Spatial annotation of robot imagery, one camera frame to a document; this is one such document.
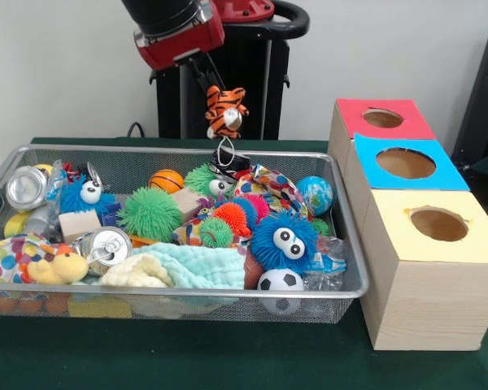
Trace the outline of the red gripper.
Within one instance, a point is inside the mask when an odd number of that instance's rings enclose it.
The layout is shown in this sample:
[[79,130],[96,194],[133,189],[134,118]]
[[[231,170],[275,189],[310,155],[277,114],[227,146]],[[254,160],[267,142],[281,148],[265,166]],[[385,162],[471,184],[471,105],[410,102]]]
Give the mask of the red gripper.
[[224,28],[215,7],[199,7],[189,23],[164,37],[145,35],[138,28],[133,39],[143,60],[156,71],[174,67],[194,54],[203,53],[202,58],[189,59],[189,69],[203,95],[213,85],[226,89],[208,53],[224,43]]

